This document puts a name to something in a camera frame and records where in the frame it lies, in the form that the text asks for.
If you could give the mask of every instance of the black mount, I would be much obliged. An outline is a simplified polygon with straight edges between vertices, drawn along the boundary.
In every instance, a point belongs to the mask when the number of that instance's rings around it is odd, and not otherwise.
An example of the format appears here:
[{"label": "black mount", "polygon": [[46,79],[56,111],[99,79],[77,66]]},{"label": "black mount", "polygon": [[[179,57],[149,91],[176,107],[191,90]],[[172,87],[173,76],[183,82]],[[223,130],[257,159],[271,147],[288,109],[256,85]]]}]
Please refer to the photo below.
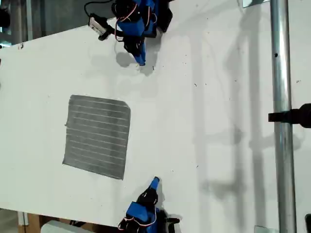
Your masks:
[{"label": "black mount", "polygon": [[11,24],[11,17],[7,9],[0,9],[0,27],[8,28]]},{"label": "black mount", "polygon": [[160,210],[156,217],[158,219],[157,233],[175,233],[174,225],[180,222],[178,218],[167,217],[167,214],[164,210]]},{"label": "black mount", "polygon": [[269,113],[269,122],[300,124],[304,128],[311,128],[311,103],[306,103],[299,109],[291,109],[281,113]]}]

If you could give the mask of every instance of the black clamp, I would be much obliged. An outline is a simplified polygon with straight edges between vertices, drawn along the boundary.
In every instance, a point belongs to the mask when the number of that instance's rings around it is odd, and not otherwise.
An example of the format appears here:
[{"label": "black clamp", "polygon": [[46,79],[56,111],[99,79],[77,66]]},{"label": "black clamp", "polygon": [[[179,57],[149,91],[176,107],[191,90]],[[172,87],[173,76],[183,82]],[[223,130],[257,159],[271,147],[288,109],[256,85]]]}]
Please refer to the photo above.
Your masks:
[{"label": "black clamp", "polygon": [[300,124],[304,128],[311,128],[311,103],[306,103],[299,109],[291,109],[281,113],[269,113],[269,122]]},{"label": "black clamp", "polygon": [[169,233],[175,233],[175,224],[179,223],[180,220],[178,218],[167,218],[166,222],[169,224]]}]

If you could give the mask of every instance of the cable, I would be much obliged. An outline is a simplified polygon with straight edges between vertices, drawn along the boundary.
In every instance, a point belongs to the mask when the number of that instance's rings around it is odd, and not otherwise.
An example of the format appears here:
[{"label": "cable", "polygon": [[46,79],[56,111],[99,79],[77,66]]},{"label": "cable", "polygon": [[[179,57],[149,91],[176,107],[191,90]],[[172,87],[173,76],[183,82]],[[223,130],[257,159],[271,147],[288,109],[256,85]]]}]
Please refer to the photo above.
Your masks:
[{"label": "cable", "polygon": [[[156,208],[155,208],[155,220],[154,220],[152,223],[149,223],[149,224],[146,224],[146,225],[140,224],[138,221],[135,220],[134,217],[132,217],[131,219],[128,219],[128,218],[125,218],[125,217],[124,217],[123,220],[125,220],[125,221],[132,221],[132,220],[134,220],[134,221],[135,221],[138,225],[140,225],[141,227],[150,227],[151,225],[153,225],[153,224],[156,222]],[[119,225],[118,225],[118,229],[119,229],[120,231],[124,231],[124,229],[120,228],[120,225],[121,225],[121,222],[120,222]]]},{"label": "cable", "polygon": [[82,227],[85,224],[85,222],[75,222],[74,226],[75,227]]},{"label": "cable", "polygon": [[89,1],[89,2],[87,2],[87,3],[84,5],[84,11],[85,11],[86,15],[87,15],[88,17],[90,17],[89,13],[88,13],[87,10],[86,10],[86,6],[87,6],[87,5],[95,4],[95,3],[103,4],[103,3],[109,3],[109,2],[111,2],[111,1],[113,1],[113,0],[107,0],[107,1]]},{"label": "cable", "polygon": [[123,18],[122,20],[121,20],[121,22],[123,22],[123,21],[125,21],[127,18],[129,18],[131,15],[132,15],[132,13],[136,10],[136,8],[137,8],[137,3],[135,4],[135,7],[134,7],[134,9],[126,16],[126,17],[121,17],[121,18]]},{"label": "cable", "polygon": [[156,16],[156,14],[155,14],[155,13],[152,13],[152,15],[154,15],[154,16],[155,16],[155,22],[154,22],[154,23],[156,23],[156,22],[157,22],[157,16]]},{"label": "cable", "polygon": [[120,17],[120,18],[117,18],[117,21],[116,21],[116,26],[115,26],[115,39],[118,41],[118,42],[122,42],[123,40],[118,40],[117,38],[117,23],[118,21],[120,20],[121,22],[125,21],[126,19],[129,19],[129,17],[132,15],[132,13],[136,10],[137,8],[137,4],[135,4],[135,7],[133,8],[133,10],[125,17]]}]

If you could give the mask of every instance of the floor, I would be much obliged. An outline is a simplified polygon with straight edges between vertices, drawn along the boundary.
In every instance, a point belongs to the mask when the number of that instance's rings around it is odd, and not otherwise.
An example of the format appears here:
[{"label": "floor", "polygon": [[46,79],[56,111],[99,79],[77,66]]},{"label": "floor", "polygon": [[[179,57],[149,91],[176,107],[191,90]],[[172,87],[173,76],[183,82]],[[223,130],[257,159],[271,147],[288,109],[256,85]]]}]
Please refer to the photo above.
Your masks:
[{"label": "floor", "polygon": [[18,233],[18,219],[16,211],[0,210],[0,232]]},{"label": "floor", "polygon": [[[89,0],[0,0],[11,16],[9,28],[0,28],[0,45],[10,46],[88,24],[84,11]],[[87,11],[112,18],[111,4],[90,4]]]},{"label": "floor", "polygon": [[[63,32],[88,24],[88,17],[84,12],[84,4],[89,0],[41,0],[45,4],[45,32],[46,35]],[[111,3],[90,4],[89,13],[96,13],[102,17],[111,18]]]}]

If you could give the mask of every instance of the red wire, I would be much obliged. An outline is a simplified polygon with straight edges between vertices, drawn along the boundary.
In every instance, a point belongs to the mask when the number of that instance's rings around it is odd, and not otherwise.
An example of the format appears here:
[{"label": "red wire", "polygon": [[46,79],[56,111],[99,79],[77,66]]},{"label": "red wire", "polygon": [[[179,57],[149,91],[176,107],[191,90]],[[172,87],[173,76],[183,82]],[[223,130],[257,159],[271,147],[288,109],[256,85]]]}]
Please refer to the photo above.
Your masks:
[{"label": "red wire", "polygon": [[[134,217],[131,218],[131,219],[124,218],[123,220],[125,220],[125,221],[132,221],[132,220],[134,220],[134,221],[135,221],[136,223],[138,223],[138,225],[140,225],[141,227],[149,227],[149,226],[151,226],[152,224],[154,224],[154,223],[156,222],[156,208],[155,208],[155,220],[154,220],[152,223],[143,225],[143,224],[140,224],[139,222],[137,222],[137,221],[134,219]],[[121,224],[121,223],[118,224],[118,229],[119,229],[120,231],[123,231],[124,229],[120,228],[120,224]]]},{"label": "red wire", "polygon": [[132,13],[136,10],[137,8],[137,3],[135,4],[135,7],[134,9],[126,16],[126,17],[120,17],[120,18],[117,18],[117,21],[116,21],[116,27],[115,27],[115,39],[118,41],[118,42],[122,42],[123,40],[118,40],[117,38],[117,23],[119,20],[121,20],[121,22],[125,21],[127,18],[129,18]]},{"label": "red wire", "polygon": [[127,18],[129,18],[129,17],[132,15],[132,13],[136,10],[136,8],[137,8],[137,3],[135,4],[134,9],[128,14],[128,16],[126,16],[124,19],[122,19],[121,22],[123,22],[123,21],[125,21]]}]

